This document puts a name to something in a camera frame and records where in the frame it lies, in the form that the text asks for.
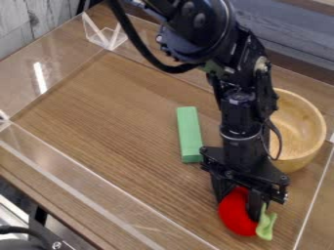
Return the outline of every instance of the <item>wooden bowl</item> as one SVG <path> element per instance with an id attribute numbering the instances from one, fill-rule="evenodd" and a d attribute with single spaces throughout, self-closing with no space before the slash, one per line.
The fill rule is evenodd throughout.
<path id="1" fill-rule="evenodd" d="M 273 164 L 285 173 L 308 166 L 314 159 L 326 139 L 326 123 L 317 107 L 295 93 L 275 89 L 279 95 L 279 110 L 271 120 L 283 137 L 283 150 Z M 270 135 L 270 152 L 277 155 L 278 139 Z"/>

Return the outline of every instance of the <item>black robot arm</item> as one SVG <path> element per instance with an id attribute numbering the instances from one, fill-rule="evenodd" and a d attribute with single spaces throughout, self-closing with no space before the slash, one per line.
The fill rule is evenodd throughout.
<path id="1" fill-rule="evenodd" d="M 198 67 L 207 75 L 222 111 L 223 147 L 205 147 L 202 168 L 211 175 L 218 202 L 237 186 L 250 190 L 249 213 L 258 221 L 262 204 L 285 203 L 289 177 L 274 167 L 282 138 L 270 121 L 278 109 L 271 85 L 271 64 L 251 31 L 235 19 L 227 0 L 134 0 L 162 23 L 157 42 L 169 57 L 185 63 L 165 65 L 150 53 L 118 0 L 110 0 L 114 14 L 149 61 L 169 73 Z M 270 130 L 279 138 L 270 156 Z"/>

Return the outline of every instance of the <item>red toy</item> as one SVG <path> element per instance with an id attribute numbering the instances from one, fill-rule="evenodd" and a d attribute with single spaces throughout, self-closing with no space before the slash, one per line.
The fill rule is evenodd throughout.
<path id="1" fill-rule="evenodd" d="M 226 227 L 238 235 L 255 236 L 258 223 L 254 222 L 247 213 L 249 190 L 237 187 L 225 197 L 219 204 L 219 217 Z"/>

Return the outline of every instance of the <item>green block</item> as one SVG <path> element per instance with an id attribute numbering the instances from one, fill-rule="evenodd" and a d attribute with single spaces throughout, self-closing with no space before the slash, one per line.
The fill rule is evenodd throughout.
<path id="1" fill-rule="evenodd" d="M 197 108 L 194 106 L 179 107 L 178 126 L 183 163 L 202 161 L 199 149 L 203 146 Z"/>
<path id="2" fill-rule="evenodd" d="M 273 240 L 273 230 L 275 221 L 277 221 L 277 214 L 273 213 L 270 215 L 266 215 L 266 204 L 263 204 L 261 209 L 259 222 L 255 229 L 257 236 L 263 240 L 267 241 Z"/>

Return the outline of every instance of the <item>wooden table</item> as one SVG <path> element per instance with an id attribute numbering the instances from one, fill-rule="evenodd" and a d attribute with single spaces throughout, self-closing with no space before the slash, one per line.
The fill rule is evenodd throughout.
<path id="1" fill-rule="evenodd" d="M 104 6 L 98 6 L 91 16 L 96 23 L 104 26 L 115 22 Z M 142 25 L 147 25 L 146 38 L 153 41 L 150 24 L 145 22 Z M 56 39 L 64 46 L 63 50 L 56 50 L 56 56 L 54 54 L 55 59 L 62 58 L 60 67 L 67 63 L 64 59 L 76 61 L 75 57 L 84 57 L 84 54 L 90 53 L 87 50 L 82 50 L 82 53 L 67 50 L 72 48 L 74 41 L 79 46 L 86 43 L 83 24 L 74 20 L 55 30 L 54 34 L 42 38 L 38 44 L 2 62 L 0 75 L 10 79 L 14 74 L 11 65 L 19 63 L 22 58 L 32 58 L 32 55 L 42 52 L 48 53 Z M 265 242 L 227 232 L 217 215 L 209 175 L 199 170 L 198 165 L 185 165 L 181 162 L 175 118 L 178 106 L 198 107 L 205 144 L 221 145 L 219 111 L 201 73 L 189 74 L 181 80 L 115 53 L 102 51 L 91 54 L 95 56 L 80 68 L 71 72 L 64 69 L 68 77 L 12 117 L 15 123 L 76 159 L 92 175 L 116 185 L 215 249 L 294 249 L 333 150 L 329 140 L 334 125 L 334 87 L 274 67 L 275 87 L 297 92 L 317 105 L 325 115 L 329 132 L 328 142 L 316 159 L 302 171 L 291 175 L 290 202 L 285 206 L 273 204 L 270 207 L 270 211 L 278 212 L 279 219 L 274 240 Z M 28 142 L 23 147 L 31 150 Z M 59 176 L 68 180 L 72 178 L 74 185 L 83 185 L 82 192 L 92 193 L 103 207 L 92 207 L 84 203 L 80 193 L 75 194 L 51 182 L 4 148 L 0 148 L 0 175 L 98 248 L 149 249 L 149 245 L 138 238 L 130 237 L 127 229 L 120 229 L 120 225 L 111 223 L 111 218 L 106 216 L 107 211 L 118 206 L 114 196 L 103 188 L 106 183 L 95 186 L 88 180 L 76 179 L 82 175 L 80 171 L 67 169 L 63 161 L 55 160 L 50 155 L 42 149 L 38 157 L 54 168 L 52 171 L 58 171 Z M 328 176 L 320 190 L 321 195 L 313 210 L 316 212 L 310 213 L 301 249 L 332 247 L 330 229 L 334 227 L 334 218 L 330 215 L 324 217 L 325 209 L 330 211 L 334 204 L 328 194 L 333 189 L 332 183 L 333 178 Z M 141 224 L 153 223 L 145 221 L 150 220 L 149 218 L 142 217 L 139 224 L 133 225 L 135 229 L 146 231 L 153 240 L 159 240 L 157 242 L 169 238 L 178 239 L 178 235 L 155 231 L 155 228 L 145 229 Z M 183 243 L 174 244 L 177 247 L 170 249 L 187 249 Z M 206 246 L 207 248 L 203 248 L 199 243 L 193 249 L 214 249 Z"/>

